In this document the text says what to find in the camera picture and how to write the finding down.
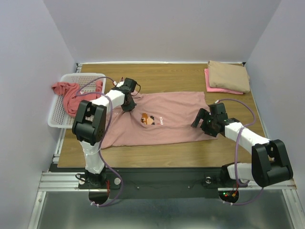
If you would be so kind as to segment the dusty pink graphic t-shirt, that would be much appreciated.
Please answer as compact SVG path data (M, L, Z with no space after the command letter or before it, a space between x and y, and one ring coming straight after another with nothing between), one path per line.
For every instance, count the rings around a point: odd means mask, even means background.
M191 124L200 108L208 110L204 92L137 94L136 107L113 110L102 148L148 146L212 140Z

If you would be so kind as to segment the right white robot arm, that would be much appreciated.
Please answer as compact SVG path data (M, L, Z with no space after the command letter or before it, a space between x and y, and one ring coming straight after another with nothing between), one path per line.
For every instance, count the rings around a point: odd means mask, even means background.
M191 126L200 127L212 137L221 134L251 155L250 163L234 161L222 166L219 175L222 185L230 186L236 181L239 187L243 187L247 181L254 181L260 187L267 187L293 178L293 169L283 141L262 137L239 120L229 118L225 105L219 101L209 105L209 108L201 108Z

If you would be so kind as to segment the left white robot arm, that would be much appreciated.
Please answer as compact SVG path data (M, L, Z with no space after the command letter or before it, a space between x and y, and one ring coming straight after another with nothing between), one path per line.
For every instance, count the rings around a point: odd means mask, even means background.
M81 185L101 188L106 185L106 168L101 159L101 146L110 127L113 109L130 112L136 107L132 93L139 84L130 78L116 83L107 93L91 101L82 100L72 125L72 133L82 146L85 158L84 176L77 175Z

